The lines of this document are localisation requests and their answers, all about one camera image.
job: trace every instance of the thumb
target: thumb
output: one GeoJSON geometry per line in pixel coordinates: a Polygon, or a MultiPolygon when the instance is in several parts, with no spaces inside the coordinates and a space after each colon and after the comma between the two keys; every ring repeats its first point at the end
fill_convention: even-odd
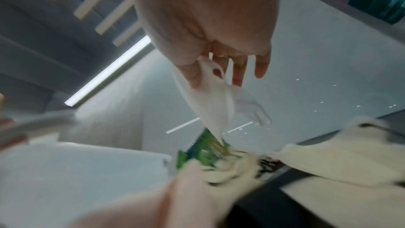
{"type": "Polygon", "coordinates": [[[198,61],[188,65],[176,65],[181,74],[187,79],[192,88],[197,88],[201,83],[201,68],[198,61]]]}

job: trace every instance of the hand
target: hand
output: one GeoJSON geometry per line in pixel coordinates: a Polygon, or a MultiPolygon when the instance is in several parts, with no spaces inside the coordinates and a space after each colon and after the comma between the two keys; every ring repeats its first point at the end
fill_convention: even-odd
{"type": "Polygon", "coordinates": [[[154,45],[194,88],[201,81],[198,58],[213,53],[224,71],[234,62],[232,84],[241,86],[248,55],[255,76],[270,63],[278,0],[134,0],[138,18],[154,45]]]}
{"type": "MultiPolygon", "coordinates": [[[[4,96],[0,94],[0,111],[3,107],[3,102],[4,102],[4,96]]],[[[0,133],[1,130],[10,128],[13,125],[13,120],[10,118],[0,118],[0,133]]],[[[22,144],[27,140],[25,136],[22,136],[21,138],[17,138],[16,140],[10,141],[9,143],[6,143],[5,145],[0,145],[0,152],[11,148],[13,146],[16,146],[18,144],[22,144]]]]}

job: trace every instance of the plastic bag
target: plastic bag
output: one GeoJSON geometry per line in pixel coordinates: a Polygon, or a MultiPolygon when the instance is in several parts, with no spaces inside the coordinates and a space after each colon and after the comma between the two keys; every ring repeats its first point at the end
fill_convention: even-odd
{"type": "Polygon", "coordinates": [[[271,123],[263,107],[245,90],[227,84],[224,71],[217,63],[202,58],[198,62],[202,78],[197,89],[192,89],[176,68],[175,82],[188,105],[219,142],[222,143],[222,130],[236,113],[244,114],[259,125],[271,123]],[[222,79],[213,74],[215,69],[221,71],[222,79]]]}

